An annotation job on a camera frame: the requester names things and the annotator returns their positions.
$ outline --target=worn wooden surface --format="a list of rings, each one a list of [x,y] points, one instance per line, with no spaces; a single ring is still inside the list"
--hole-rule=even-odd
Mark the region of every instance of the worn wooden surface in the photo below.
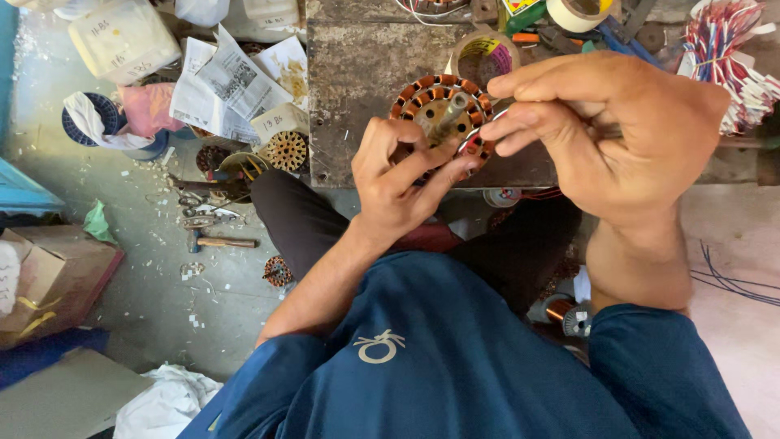
[[[649,18],[681,23],[692,4],[695,0],[658,0]],[[407,84],[427,74],[444,73],[452,48],[474,30],[464,12],[470,9],[440,21],[454,23],[451,27],[429,27],[393,0],[307,0],[313,185],[354,187],[350,162],[368,120],[386,117]],[[754,38],[756,45],[774,51],[778,46],[773,39]],[[519,51],[522,65],[552,56],[541,45]],[[769,70],[776,74],[774,67],[780,62],[776,57],[772,62],[765,58],[760,61],[773,64]],[[755,151],[722,148],[699,181],[755,181],[755,158]],[[541,145],[531,145],[511,158],[490,158],[479,173],[459,186],[544,187],[556,181],[547,152]]]

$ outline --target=hand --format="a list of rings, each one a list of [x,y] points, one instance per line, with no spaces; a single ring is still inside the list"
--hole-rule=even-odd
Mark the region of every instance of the hand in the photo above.
[[[618,227],[674,210],[717,146],[730,102],[722,87],[606,51],[522,67],[491,80],[487,90],[517,103],[486,124],[482,138],[506,136],[495,149],[504,156],[541,139],[561,191]],[[622,137],[591,136],[585,123],[617,123]]]
[[[395,150],[407,145],[411,154],[391,163]],[[352,159],[360,213],[350,227],[387,249],[422,224],[464,171],[480,165],[481,160],[473,156],[452,160],[457,146],[450,141],[430,148],[423,129],[410,120],[371,119]],[[413,185],[438,166],[442,168],[423,187]]]

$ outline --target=man's left hand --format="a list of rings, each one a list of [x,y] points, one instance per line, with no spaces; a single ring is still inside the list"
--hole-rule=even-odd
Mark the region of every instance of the man's left hand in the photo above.
[[[407,145],[413,148],[411,154],[391,163],[395,150]],[[480,165],[480,159],[473,156],[453,160],[457,147],[453,140],[430,148],[423,129],[410,120],[371,119],[352,160],[361,208],[352,227],[376,245],[390,248],[422,224],[463,173]],[[441,169],[423,187],[413,185],[438,166]]]

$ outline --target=blue t-shirt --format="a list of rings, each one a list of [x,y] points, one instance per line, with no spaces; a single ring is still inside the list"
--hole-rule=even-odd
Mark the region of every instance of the blue t-shirt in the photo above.
[[[239,369],[212,437],[749,437],[677,312],[615,305],[588,369],[537,336],[446,255],[407,252],[366,273],[323,341],[285,335]]]

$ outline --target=pink bag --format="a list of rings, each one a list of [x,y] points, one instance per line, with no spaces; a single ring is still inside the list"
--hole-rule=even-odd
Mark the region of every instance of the pink bag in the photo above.
[[[133,134],[152,137],[163,128],[171,131],[184,128],[184,122],[168,115],[175,86],[175,83],[164,82],[144,87],[117,87]]]

